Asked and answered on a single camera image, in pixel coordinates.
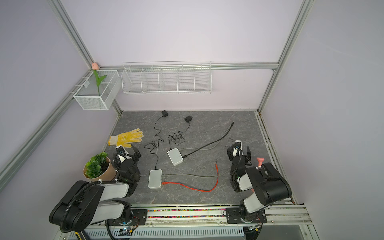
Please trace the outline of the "white network switch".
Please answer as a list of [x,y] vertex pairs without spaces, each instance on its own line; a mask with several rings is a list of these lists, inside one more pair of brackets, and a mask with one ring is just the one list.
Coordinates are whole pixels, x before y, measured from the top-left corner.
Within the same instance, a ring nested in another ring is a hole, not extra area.
[[184,159],[178,148],[171,149],[167,152],[173,166],[181,164]]
[[150,170],[148,188],[160,189],[162,187],[162,170]]

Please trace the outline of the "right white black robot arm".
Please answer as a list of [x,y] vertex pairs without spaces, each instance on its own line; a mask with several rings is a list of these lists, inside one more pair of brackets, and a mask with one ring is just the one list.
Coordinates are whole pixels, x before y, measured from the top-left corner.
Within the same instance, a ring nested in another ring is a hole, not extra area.
[[265,224],[265,208],[290,198],[290,185],[271,163],[264,163],[264,158],[257,158],[258,164],[254,166],[250,149],[244,152],[241,141],[235,141],[227,149],[227,155],[232,162],[230,179],[234,191],[253,190],[249,197],[241,200],[238,207],[226,208],[224,214],[227,223]]

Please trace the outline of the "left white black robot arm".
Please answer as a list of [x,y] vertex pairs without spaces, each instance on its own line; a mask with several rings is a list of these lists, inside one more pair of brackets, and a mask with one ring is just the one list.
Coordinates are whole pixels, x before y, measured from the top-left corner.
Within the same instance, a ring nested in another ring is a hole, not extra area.
[[77,181],[54,207],[49,222],[62,233],[84,231],[89,225],[115,222],[137,226],[131,204],[124,201],[136,190],[141,178],[138,148],[116,147],[113,158],[105,152],[93,156],[84,167],[88,181]]

